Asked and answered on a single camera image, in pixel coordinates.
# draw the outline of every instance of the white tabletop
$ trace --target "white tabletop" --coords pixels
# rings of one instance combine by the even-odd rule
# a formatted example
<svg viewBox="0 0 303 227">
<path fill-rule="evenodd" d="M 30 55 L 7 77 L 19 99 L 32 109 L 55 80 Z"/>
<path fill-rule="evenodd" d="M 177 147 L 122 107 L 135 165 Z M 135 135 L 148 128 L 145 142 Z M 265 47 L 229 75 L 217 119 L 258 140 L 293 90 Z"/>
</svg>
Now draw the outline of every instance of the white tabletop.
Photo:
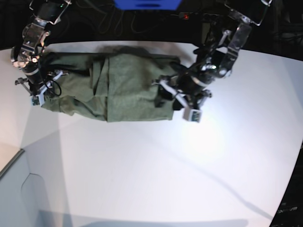
<svg viewBox="0 0 303 227">
<path fill-rule="evenodd" d="M 55 44 L 60 52 L 145 46 L 189 65 L 191 44 Z M 233 74 L 209 89 L 202 122 L 106 123 L 30 107 L 0 52 L 0 142 L 23 147 L 45 180 L 45 215 L 73 226 L 131 221 L 180 226 L 268 227 L 303 138 L 303 62 L 241 51 Z"/>
</svg>

